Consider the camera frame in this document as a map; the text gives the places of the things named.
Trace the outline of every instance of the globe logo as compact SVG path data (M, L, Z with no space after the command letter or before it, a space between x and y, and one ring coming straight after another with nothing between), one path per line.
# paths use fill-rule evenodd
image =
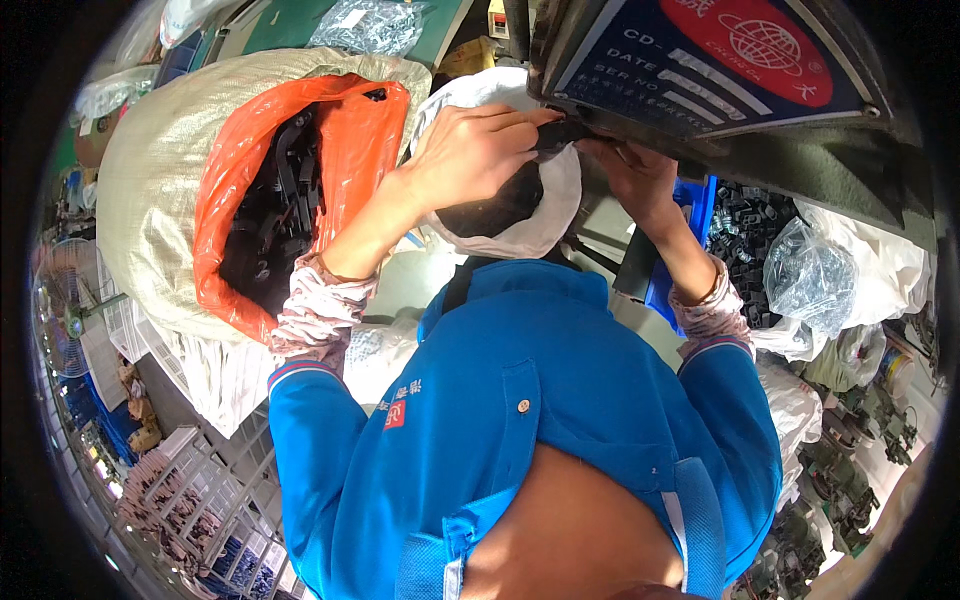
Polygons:
M800 44L777 23L743 20L729 13L721 14L718 20L730 31L730 46L740 58L765 69L781 70L787 75L803 74Z

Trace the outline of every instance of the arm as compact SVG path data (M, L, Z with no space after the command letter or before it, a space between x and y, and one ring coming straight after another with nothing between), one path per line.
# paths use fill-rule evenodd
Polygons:
M670 304L687 341L677 373L709 439L674 428L682 456L700 456L720 500L727 545L726 584L756 554L773 522L782 465L777 431L754 366L743 301L727 268L707 254L673 202L677 163L640 146L578 143L607 171L611 189L657 246L674 280Z
M577 147L603 166L613 194L657 247L673 278L670 304L687 338L681 356L708 340L733 338L753 357L750 328L740 314L743 301L726 265L704 251L673 202L677 161L636 144L584 139Z
M536 152L537 125L550 110L502 105L445 108L420 139L417 154L387 175L333 241L297 260L290 298L271 332L281 365L271 375L270 429L291 561L324 596L340 494L367 423L341 379L350 329L360 322L374 271L420 217L496 193Z

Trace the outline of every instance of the red circular logo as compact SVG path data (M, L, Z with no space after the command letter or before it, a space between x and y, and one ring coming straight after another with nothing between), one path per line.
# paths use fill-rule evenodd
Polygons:
M660 0L663 13L733 71L791 102L822 107L833 80L813 42L766 0Z

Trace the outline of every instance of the orange plastic bag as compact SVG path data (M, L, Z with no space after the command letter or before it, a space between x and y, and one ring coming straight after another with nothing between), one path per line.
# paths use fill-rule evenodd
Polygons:
M387 92L376 102L363 94ZM358 75L324 75L286 82L256 96L230 115L210 152L195 213L193 277L197 302L258 342L267 343L276 317L233 290L220 277L224 247L237 207L270 148L277 127L320 102L314 121L326 214L317 214L313 249L322 250L367 203L396 166L410 94L397 82Z

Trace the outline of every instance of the blue plastic bin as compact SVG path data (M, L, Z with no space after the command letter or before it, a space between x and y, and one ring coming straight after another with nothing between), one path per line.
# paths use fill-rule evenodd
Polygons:
M704 248L707 246L707 233L710 220L713 218L713 199L716 191L717 178L713 175L707 179L707 185L687 183L677 179L673 186L673 200L683 208L690 230ZM650 275L650 285L647 287L643 303L659 312L670 323L677 335L684 336L684 331L677 326L677 319L667 301L667 295L672 286L673 278L667 272L663 259L658 258Z

